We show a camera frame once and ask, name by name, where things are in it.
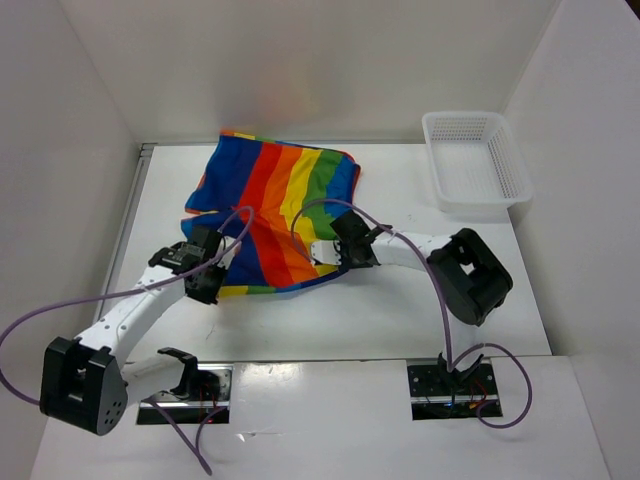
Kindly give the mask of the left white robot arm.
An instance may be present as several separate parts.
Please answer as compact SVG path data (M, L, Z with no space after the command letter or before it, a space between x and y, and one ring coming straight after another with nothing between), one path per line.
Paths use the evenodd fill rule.
M130 405L162 391L180 400L200 393L215 396L217 380L199 368L191 353L168 346L142 361L129 356L179 300L216 303L240 245L217 230L197 227L188 240L157 251L133 295L75 338L58 337L48 345L40 411L104 436Z

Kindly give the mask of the rainbow striped shorts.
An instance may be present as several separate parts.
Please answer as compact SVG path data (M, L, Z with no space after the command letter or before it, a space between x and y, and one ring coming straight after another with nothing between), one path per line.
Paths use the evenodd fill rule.
M340 150L223 131L186 201L184 235L193 227L248 233L222 296L288 293L340 276L306 259L311 244L336 237L331 223L352 203L361 168Z

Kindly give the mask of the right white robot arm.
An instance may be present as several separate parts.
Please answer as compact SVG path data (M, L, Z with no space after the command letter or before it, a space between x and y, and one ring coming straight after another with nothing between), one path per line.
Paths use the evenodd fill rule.
M331 228L337 236L334 246L316 243L312 252L341 271L398 266L427 273L443 315L439 382L450 393L464 391L483 357L477 331L513 288L511 275L489 246L470 228L451 236L401 233L389 225L371 228L353 210Z

